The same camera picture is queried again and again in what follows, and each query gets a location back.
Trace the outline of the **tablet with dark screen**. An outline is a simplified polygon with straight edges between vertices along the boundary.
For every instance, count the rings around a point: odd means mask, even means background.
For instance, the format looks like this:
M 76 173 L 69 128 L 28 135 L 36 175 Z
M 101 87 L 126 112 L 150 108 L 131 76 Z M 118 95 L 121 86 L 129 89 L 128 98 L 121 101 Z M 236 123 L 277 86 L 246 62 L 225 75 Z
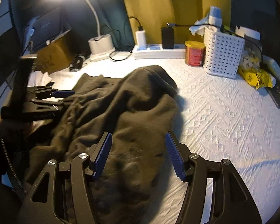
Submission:
M 23 29 L 23 52 L 36 52 L 53 41 L 59 35 L 71 29 L 64 9 L 60 6 L 42 16 L 32 18 Z

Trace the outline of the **red tin can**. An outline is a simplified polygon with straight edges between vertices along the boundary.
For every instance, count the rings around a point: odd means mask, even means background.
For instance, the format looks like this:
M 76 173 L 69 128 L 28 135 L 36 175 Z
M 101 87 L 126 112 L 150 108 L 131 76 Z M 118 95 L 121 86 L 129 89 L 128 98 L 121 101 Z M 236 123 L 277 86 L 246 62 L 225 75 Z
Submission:
M 205 45 L 198 41 L 185 41 L 185 63 L 188 66 L 201 66 L 204 58 Z

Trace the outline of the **white perforated plastic basket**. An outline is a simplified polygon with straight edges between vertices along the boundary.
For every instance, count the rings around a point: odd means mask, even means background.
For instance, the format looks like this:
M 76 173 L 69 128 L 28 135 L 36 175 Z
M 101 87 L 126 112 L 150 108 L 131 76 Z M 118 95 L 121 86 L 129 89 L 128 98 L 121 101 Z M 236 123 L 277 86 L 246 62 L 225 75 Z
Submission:
M 204 28 L 204 71 L 234 79 L 244 51 L 245 40 L 210 28 Z

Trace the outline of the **black power adapter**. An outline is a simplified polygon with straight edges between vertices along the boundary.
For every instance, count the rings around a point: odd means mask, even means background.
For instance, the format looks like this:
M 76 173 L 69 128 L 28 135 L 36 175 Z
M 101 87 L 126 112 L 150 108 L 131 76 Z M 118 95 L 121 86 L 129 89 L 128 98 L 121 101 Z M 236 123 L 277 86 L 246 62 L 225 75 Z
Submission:
M 162 27 L 161 38 L 162 38 L 163 49 L 174 48 L 174 29 L 172 27 Z

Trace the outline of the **wet wipes pack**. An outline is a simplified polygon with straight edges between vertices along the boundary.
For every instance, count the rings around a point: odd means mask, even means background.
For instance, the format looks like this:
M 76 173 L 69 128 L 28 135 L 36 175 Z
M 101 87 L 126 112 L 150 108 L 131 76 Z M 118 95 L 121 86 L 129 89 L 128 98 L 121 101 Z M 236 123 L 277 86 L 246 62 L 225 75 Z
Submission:
M 280 67 L 278 63 L 274 59 L 265 55 L 263 55 L 263 63 L 269 68 L 270 74 L 280 81 Z

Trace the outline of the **brown cardboard box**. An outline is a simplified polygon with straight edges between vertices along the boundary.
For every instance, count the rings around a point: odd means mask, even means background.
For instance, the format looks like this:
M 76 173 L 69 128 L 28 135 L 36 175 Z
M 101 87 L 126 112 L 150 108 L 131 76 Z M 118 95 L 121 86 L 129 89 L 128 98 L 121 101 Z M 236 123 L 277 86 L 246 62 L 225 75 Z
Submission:
M 78 52 L 79 48 L 74 34 L 71 30 L 67 30 L 56 37 L 49 45 L 37 51 L 35 71 L 52 74 L 66 69 Z

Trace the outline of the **white power strip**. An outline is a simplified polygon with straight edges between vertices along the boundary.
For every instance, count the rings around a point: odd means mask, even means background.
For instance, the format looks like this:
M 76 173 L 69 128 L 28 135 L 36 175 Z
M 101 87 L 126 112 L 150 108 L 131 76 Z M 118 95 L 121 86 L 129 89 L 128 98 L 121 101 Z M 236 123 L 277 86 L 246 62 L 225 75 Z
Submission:
M 140 50 L 137 45 L 132 50 L 135 59 L 184 59 L 185 45 L 174 45 L 172 49 L 164 49 L 161 44 L 147 45 L 145 50 Z

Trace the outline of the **white spray bottle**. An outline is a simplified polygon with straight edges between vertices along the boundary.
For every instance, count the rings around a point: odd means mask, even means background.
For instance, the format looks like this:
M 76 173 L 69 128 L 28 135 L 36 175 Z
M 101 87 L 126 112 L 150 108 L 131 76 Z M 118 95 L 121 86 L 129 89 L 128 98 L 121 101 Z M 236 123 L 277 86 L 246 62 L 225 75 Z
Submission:
M 208 24 L 214 25 L 216 28 L 222 27 L 222 12 L 221 9 L 215 6 L 211 6 L 208 16 Z

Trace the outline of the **yellow curtain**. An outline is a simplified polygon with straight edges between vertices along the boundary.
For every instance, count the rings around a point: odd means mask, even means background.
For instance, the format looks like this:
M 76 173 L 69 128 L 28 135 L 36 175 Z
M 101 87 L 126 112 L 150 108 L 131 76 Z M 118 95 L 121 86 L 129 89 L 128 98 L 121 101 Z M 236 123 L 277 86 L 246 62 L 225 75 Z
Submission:
M 136 17 L 146 32 L 148 44 L 161 43 L 161 28 L 167 23 L 181 25 L 174 31 L 174 40 L 183 44 L 187 40 L 201 41 L 186 28 L 204 18 L 211 6 L 220 8 L 223 24 L 231 22 L 232 0 L 124 0 L 128 16 Z

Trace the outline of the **white textured table cloth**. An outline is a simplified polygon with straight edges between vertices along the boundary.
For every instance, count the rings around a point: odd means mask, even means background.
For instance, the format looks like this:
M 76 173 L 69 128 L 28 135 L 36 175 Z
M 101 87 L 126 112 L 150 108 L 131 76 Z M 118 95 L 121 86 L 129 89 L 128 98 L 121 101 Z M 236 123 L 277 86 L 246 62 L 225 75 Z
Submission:
M 52 74 L 60 90 L 74 89 L 80 77 L 124 78 L 137 68 L 158 65 L 177 86 L 178 110 L 172 129 L 181 143 L 202 157 L 230 159 L 245 181 L 263 223 L 280 223 L 280 109 L 265 89 L 255 90 L 241 77 L 208 75 L 181 59 L 86 63 L 78 72 Z M 186 184 L 164 155 L 158 185 L 139 223 L 174 223 Z

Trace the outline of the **yellow snack bag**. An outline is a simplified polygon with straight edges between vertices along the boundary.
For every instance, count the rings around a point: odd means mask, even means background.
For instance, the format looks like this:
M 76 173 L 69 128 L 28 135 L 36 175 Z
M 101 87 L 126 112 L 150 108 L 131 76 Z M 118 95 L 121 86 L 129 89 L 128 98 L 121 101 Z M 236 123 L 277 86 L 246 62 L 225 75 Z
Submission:
M 259 88 L 273 88 L 276 85 L 276 79 L 273 75 L 263 69 L 245 70 L 243 67 L 239 66 L 238 73 L 256 90 Z

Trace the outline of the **white folded garment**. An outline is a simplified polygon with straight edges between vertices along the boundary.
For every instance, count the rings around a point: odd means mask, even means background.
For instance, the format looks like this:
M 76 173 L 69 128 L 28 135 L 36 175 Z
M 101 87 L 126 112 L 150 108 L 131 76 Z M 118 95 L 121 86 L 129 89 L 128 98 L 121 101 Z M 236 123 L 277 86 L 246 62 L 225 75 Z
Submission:
M 46 86 L 51 81 L 48 72 L 34 71 L 29 76 L 28 86 Z

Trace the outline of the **white usb charger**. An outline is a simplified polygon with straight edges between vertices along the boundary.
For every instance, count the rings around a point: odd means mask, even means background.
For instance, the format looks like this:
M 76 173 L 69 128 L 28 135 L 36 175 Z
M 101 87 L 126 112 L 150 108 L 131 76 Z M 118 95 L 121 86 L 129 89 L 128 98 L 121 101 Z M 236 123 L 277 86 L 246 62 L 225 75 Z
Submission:
M 145 50 L 147 48 L 145 30 L 136 31 L 136 42 L 139 50 Z

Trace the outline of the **glass jar white lid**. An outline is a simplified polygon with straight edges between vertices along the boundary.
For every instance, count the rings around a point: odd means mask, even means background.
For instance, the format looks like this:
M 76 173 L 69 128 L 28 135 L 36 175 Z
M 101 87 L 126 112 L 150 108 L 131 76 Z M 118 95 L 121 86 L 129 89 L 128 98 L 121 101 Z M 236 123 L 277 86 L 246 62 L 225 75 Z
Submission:
M 262 61 L 260 32 L 246 27 L 236 27 L 235 33 L 245 40 L 240 67 L 245 71 L 257 72 Z

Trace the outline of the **black clips bundle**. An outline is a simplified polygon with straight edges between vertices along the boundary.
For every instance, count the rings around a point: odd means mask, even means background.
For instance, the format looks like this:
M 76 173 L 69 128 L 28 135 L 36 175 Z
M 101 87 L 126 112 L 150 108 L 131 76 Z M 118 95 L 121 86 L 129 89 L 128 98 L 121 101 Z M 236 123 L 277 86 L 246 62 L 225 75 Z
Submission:
M 84 54 L 77 54 L 72 63 L 69 65 L 69 71 L 81 70 L 85 60 L 86 58 Z

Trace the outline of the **black smartphone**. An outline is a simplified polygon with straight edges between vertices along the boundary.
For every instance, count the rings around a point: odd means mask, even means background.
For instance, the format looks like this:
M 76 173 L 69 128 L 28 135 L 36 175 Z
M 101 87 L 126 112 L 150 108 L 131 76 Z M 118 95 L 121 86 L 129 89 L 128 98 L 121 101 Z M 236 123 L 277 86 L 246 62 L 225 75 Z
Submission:
M 273 100 L 273 102 L 275 103 L 276 107 L 278 109 L 280 109 L 280 93 L 278 92 L 278 90 L 276 88 L 267 87 L 266 91 L 270 95 L 270 97 Z

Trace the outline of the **teal curtain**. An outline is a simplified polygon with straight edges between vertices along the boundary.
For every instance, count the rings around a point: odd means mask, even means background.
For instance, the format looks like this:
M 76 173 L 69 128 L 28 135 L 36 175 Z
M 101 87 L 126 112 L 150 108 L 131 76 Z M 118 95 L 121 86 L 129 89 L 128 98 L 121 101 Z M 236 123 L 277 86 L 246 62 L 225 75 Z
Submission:
M 114 46 L 119 51 L 134 47 L 133 33 L 124 0 L 89 0 L 100 22 L 102 34 L 112 34 Z M 90 54 L 88 40 L 97 35 L 94 14 L 85 0 L 9 0 L 13 24 L 23 46 L 23 29 L 34 17 L 62 7 L 71 26 L 79 53 Z

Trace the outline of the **brown t-shirt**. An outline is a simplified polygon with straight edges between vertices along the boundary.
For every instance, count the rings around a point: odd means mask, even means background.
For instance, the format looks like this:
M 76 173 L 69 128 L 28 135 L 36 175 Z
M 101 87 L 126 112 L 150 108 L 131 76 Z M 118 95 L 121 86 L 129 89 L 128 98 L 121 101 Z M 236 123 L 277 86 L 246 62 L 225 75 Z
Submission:
M 96 207 L 103 223 L 139 223 L 158 185 L 165 135 L 178 110 L 177 86 L 162 67 L 152 65 L 124 78 L 84 74 L 74 91 L 64 99 L 66 111 L 29 136 L 24 186 L 32 186 L 49 160 L 72 160 L 108 131 L 112 149 L 92 185 Z

